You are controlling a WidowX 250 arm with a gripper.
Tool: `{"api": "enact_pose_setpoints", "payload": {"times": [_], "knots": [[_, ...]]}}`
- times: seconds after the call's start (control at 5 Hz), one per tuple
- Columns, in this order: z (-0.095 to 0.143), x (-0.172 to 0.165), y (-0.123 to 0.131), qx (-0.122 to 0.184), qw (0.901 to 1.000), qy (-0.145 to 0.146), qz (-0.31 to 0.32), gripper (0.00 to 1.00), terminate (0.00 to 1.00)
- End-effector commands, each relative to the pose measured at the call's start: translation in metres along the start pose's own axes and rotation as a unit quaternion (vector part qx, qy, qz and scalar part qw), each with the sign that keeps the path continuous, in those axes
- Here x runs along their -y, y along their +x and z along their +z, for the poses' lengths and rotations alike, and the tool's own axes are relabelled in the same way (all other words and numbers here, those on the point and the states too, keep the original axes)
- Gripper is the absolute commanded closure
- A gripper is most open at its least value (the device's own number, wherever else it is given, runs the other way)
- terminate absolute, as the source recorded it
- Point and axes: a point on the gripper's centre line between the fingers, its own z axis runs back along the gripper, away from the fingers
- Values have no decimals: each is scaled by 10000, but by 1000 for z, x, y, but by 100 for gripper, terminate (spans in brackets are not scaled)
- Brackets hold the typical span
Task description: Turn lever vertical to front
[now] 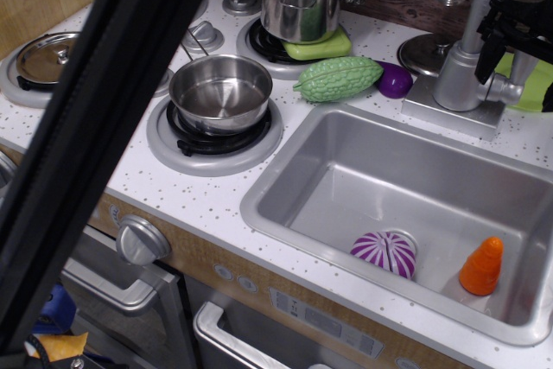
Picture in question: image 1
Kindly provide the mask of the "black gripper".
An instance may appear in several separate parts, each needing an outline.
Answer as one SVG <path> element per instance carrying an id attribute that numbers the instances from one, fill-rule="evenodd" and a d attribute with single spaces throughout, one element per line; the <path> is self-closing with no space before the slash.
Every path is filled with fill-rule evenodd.
<path id="1" fill-rule="evenodd" d="M 505 45 L 527 54 L 552 54 L 552 0 L 490 0 L 489 7 L 477 29 L 484 41 L 475 69 L 481 84 L 491 77 Z M 553 112 L 553 84 L 543 96 L 541 112 Z"/>

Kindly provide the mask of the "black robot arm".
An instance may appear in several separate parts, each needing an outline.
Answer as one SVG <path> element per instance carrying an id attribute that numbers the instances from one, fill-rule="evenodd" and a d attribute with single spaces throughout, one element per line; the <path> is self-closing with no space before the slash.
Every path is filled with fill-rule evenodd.
<path id="1" fill-rule="evenodd" d="M 24 341 L 86 225 L 159 236 L 159 259 L 363 368 L 552 365 L 552 117 L 487 102 L 493 123 L 435 125 L 370 88 L 310 104 L 280 76 L 269 132 L 216 166 L 154 151 L 202 1 L 236 51 L 249 25 L 221 0 L 95 0 L 37 121 L 1 102 L 22 155 L 1 209 L 1 354 Z"/>

